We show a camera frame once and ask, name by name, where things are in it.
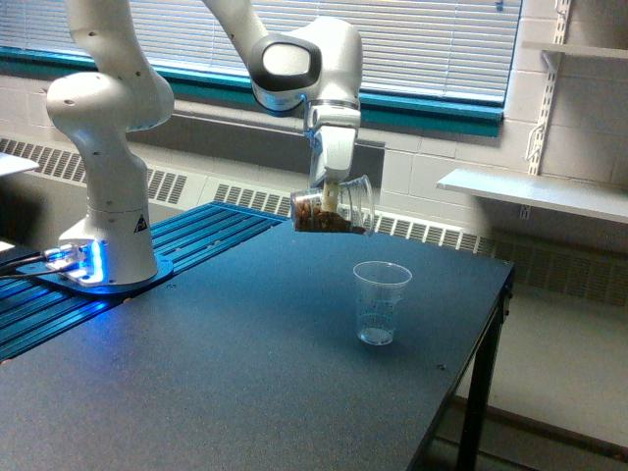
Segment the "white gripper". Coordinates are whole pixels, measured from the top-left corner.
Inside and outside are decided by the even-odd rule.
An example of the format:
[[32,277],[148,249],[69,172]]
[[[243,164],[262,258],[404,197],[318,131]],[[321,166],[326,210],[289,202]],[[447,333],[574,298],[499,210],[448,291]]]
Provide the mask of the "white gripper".
[[306,103],[303,131],[311,147],[309,184],[324,183],[321,209],[325,212],[338,211],[337,183],[345,181],[350,173],[360,122],[357,103],[341,100]]

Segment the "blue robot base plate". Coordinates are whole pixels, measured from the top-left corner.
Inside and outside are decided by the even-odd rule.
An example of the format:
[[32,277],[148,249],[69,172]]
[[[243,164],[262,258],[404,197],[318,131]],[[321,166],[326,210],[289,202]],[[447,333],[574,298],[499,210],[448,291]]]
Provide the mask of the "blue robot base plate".
[[174,275],[174,265],[170,259],[164,256],[157,256],[156,260],[157,274],[148,280],[135,284],[84,287],[60,274],[36,276],[35,279],[51,287],[92,297],[130,297],[160,285]]

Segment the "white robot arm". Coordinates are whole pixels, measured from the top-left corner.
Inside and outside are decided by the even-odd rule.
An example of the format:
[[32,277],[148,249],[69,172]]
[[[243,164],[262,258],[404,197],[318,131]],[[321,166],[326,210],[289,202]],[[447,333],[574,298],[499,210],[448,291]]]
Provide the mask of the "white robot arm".
[[[282,114],[304,111],[312,148],[309,181],[338,184],[350,173],[360,127],[363,45],[358,29],[330,17],[271,33],[247,1],[211,1],[208,9],[235,47],[256,101]],[[74,42],[95,62],[92,72],[52,82],[47,112],[84,165],[87,210],[63,243],[85,245],[86,263],[70,279],[87,287],[124,286],[158,271],[149,227],[147,168],[127,135],[167,122],[175,97],[150,65],[126,1],[70,1]]]

